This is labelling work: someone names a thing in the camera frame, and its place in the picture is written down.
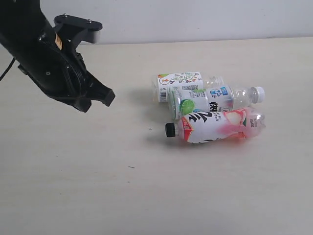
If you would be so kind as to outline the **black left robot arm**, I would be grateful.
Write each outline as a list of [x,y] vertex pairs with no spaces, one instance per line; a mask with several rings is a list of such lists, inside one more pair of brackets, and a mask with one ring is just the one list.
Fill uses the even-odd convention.
[[0,3],[0,42],[48,97],[87,112],[92,101],[110,106],[113,90],[86,68],[77,52],[81,42],[94,44],[102,29],[97,21],[67,14],[50,24],[37,0],[3,0]]

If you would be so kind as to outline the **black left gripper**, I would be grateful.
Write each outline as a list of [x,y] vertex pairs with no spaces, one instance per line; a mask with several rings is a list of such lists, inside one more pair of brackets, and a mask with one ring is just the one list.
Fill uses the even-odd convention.
[[19,69],[48,97],[84,113],[93,100],[111,105],[115,93],[87,70],[76,50],[81,41],[88,40],[87,32],[42,31],[18,39]]

